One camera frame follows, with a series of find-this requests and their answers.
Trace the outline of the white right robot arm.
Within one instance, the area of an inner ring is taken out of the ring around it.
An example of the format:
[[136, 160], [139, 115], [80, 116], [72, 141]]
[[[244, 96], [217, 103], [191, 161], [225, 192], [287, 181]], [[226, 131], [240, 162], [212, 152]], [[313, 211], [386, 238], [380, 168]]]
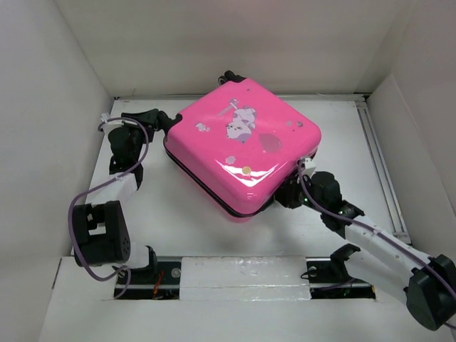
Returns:
[[331, 255], [329, 271], [339, 281], [363, 280], [404, 304], [424, 328], [436, 331], [455, 316], [455, 263], [441, 254], [430, 256], [405, 244], [343, 199], [330, 172], [309, 177], [298, 170], [274, 194], [282, 206], [307, 206], [346, 244]]

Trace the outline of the pink suitcase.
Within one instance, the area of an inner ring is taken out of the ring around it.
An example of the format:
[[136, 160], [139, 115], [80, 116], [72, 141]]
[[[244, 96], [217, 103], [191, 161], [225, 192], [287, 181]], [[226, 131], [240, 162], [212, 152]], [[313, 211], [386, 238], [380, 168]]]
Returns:
[[218, 87], [164, 120], [166, 153], [228, 215], [264, 211], [302, 157], [313, 157], [321, 129], [250, 78], [232, 71]]

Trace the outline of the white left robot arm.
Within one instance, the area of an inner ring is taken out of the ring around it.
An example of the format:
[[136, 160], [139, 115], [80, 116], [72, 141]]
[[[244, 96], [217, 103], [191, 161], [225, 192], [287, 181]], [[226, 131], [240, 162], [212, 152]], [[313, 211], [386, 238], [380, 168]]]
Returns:
[[168, 132], [181, 120], [182, 115], [171, 118], [159, 109], [116, 118], [103, 115], [97, 129], [110, 146], [108, 177], [76, 195], [67, 217], [75, 261], [94, 279], [109, 279], [95, 274], [95, 266], [114, 264], [116, 274], [126, 270], [131, 246], [123, 205], [143, 183], [143, 161], [154, 134]]

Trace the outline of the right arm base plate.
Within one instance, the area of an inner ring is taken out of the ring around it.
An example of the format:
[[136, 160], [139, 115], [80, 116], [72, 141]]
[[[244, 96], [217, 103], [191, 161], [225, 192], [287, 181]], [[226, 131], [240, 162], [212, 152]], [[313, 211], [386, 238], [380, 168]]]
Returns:
[[361, 249], [346, 244], [330, 256], [306, 258], [301, 279], [309, 282], [311, 299], [376, 299], [374, 288], [348, 274], [345, 262]]

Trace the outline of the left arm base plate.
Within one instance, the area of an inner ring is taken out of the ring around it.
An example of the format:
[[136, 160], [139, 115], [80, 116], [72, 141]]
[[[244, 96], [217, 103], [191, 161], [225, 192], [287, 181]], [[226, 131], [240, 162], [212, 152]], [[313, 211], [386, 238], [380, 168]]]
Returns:
[[131, 279], [120, 300], [178, 300], [180, 298], [181, 259], [161, 259], [157, 265], [132, 269]]

